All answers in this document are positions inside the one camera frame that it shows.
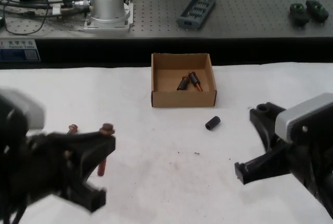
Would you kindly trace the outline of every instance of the white table surface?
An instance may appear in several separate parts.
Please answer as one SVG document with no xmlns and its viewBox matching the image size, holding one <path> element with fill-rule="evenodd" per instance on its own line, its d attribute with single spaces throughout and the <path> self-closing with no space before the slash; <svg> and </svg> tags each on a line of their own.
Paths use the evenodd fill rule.
<svg viewBox="0 0 333 224">
<path fill-rule="evenodd" d="M 333 64 L 214 67 L 214 75 L 214 108 L 156 109 L 150 68 L 0 71 L 1 87 L 45 106 L 46 132 L 67 132 L 70 124 L 96 131 L 104 122 L 116 129 L 106 175 L 90 178 L 107 189 L 105 207 L 90 215 L 50 196 L 21 223 L 332 223 L 292 175 L 243 186 L 234 163 L 264 153 L 249 109 L 268 101 L 288 108 L 333 92 Z M 215 115 L 221 124 L 206 130 Z"/>
</svg>

